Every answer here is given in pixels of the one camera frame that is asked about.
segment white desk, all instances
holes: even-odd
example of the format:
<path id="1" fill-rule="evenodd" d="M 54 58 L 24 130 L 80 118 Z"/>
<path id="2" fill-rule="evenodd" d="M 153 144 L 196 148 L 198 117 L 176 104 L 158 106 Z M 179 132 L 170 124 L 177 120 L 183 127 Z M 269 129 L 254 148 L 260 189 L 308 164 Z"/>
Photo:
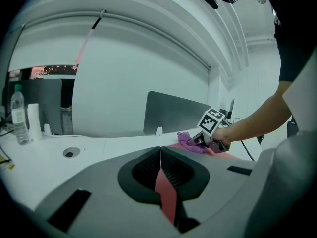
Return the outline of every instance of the white desk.
<path id="1" fill-rule="evenodd" d="M 189 132 L 194 136 L 199 131 L 197 128 Z M 177 133 L 167 133 L 160 137 L 44 137 L 39 143 L 30 142 L 20 146 L 15 136 L 9 134 L 0 137 L 0 144 L 12 158 L 15 167 L 12 170 L 2 170 L 0 176 L 11 197 L 34 210 L 52 190 L 91 164 L 133 151 L 175 143 Z M 63 157 L 63 151 L 73 146 L 80 149 L 80 154 L 71 159 Z M 250 160 L 241 142 L 233 143 L 229 153 Z"/>

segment plastic water bottle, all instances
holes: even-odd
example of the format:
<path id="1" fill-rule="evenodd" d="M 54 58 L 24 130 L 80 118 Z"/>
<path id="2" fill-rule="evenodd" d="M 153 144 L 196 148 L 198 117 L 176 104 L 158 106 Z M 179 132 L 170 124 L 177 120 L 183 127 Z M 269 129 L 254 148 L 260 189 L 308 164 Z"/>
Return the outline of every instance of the plastic water bottle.
<path id="1" fill-rule="evenodd" d="M 15 92 L 11 98 L 11 114 L 16 139 L 19 145 L 25 145 L 29 142 L 29 132 L 25 122 L 24 97 L 21 89 L 21 85 L 15 85 Z"/>

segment purple cloth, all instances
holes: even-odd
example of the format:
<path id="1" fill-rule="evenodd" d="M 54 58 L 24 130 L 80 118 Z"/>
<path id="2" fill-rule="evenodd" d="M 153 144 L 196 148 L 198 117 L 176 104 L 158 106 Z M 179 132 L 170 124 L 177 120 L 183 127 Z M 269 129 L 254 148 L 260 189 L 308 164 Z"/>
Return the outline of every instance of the purple cloth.
<path id="1" fill-rule="evenodd" d="M 191 151 L 191 152 L 194 152 L 194 153 L 207 153 L 207 149 L 205 147 L 202 147 L 202 146 L 198 146 L 198 145 L 193 145 L 193 146 L 190 146 L 187 144 L 187 142 L 192 139 L 189 135 L 188 132 L 185 132 L 185 133 L 181 133 L 179 132 L 178 134 L 178 142 L 184 146 L 188 151 Z"/>

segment bottle cap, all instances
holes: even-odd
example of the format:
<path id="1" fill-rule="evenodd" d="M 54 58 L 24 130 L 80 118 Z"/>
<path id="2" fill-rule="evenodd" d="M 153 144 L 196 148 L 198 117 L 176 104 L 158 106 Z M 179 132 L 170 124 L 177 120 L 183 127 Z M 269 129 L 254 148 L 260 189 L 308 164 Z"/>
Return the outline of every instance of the bottle cap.
<path id="1" fill-rule="evenodd" d="M 21 92 L 21 89 L 22 89 L 22 85 L 15 85 L 15 86 L 14 86 L 14 90 L 15 90 L 16 92 Z"/>

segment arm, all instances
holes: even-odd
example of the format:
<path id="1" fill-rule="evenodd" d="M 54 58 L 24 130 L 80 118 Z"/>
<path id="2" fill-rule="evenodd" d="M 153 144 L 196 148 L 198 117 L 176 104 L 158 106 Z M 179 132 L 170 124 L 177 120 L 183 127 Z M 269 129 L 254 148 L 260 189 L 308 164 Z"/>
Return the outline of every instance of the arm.
<path id="1" fill-rule="evenodd" d="M 277 91 L 258 110 L 228 128 L 218 129 L 213 134 L 213 138 L 228 145 L 233 141 L 268 134 L 281 127 L 291 116 L 291 112 L 282 98 L 291 84 L 291 82 L 281 81 Z"/>

